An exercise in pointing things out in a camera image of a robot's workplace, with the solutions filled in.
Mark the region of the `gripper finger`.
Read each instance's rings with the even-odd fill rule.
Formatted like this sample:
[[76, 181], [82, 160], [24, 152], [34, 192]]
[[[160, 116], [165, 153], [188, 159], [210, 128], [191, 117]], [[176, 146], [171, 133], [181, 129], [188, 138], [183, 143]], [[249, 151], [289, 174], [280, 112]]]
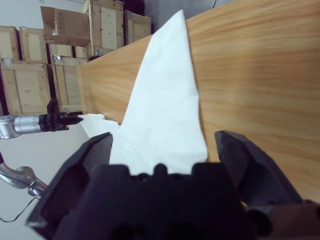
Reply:
[[242, 134], [214, 133], [218, 158], [248, 206], [301, 204], [302, 197], [276, 162]]

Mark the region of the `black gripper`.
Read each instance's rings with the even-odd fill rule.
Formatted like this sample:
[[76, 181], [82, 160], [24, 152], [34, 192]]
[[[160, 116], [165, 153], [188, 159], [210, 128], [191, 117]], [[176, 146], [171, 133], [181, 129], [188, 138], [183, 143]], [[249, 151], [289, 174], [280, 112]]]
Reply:
[[[43, 114], [39, 116], [42, 132], [69, 130], [68, 125], [76, 125], [83, 118], [65, 114]], [[110, 161], [113, 136], [106, 132], [90, 138], [69, 157], [58, 170], [41, 199], [26, 221], [31, 228], [55, 228], [60, 221], [76, 207], [95, 170]]]

